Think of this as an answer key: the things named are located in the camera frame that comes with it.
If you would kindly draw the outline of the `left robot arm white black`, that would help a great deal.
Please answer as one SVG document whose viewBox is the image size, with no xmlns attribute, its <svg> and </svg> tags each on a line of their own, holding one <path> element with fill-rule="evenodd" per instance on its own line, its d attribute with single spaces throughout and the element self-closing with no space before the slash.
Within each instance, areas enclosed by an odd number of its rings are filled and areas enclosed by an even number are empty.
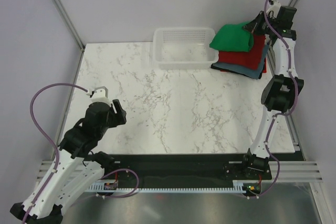
<svg viewBox="0 0 336 224">
<path fill-rule="evenodd" d="M 38 187 L 10 213 L 22 223 L 61 223 L 69 207 L 95 181 L 111 178 L 114 159 L 91 154 L 108 129 L 126 124 L 126 111 L 115 99 L 94 100 L 73 128 L 64 134 L 57 154 Z"/>
</svg>

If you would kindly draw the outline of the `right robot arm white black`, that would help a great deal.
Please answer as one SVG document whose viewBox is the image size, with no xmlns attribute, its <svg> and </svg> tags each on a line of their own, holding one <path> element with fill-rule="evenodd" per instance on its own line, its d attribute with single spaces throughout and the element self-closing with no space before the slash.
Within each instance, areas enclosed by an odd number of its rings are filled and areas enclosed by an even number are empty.
<svg viewBox="0 0 336 224">
<path fill-rule="evenodd" d="M 276 69 L 273 77 L 261 95 L 264 106 L 263 116 L 257 136 L 243 161 L 237 164 L 239 172 L 248 179 L 270 178 L 270 145 L 281 116 L 290 115 L 298 102 L 298 96 L 304 86 L 304 80 L 298 77 L 295 67 L 294 49 L 296 31 L 292 29 L 292 20 L 296 8 L 280 6 L 261 11 L 243 30 L 254 35 L 269 36 L 276 57 Z"/>
</svg>

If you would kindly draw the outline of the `green t shirt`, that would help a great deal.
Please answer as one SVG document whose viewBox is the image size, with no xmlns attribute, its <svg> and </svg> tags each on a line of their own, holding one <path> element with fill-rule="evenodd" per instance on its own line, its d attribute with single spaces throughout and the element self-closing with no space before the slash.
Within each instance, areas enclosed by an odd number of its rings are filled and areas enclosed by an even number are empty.
<svg viewBox="0 0 336 224">
<path fill-rule="evenodd" d="M 249 52 L 254 45 L 254 37 L 251 32 L 243 29 L 248 23 L 224 25 L 209 46 L 218 51 Z"/>
</svg>

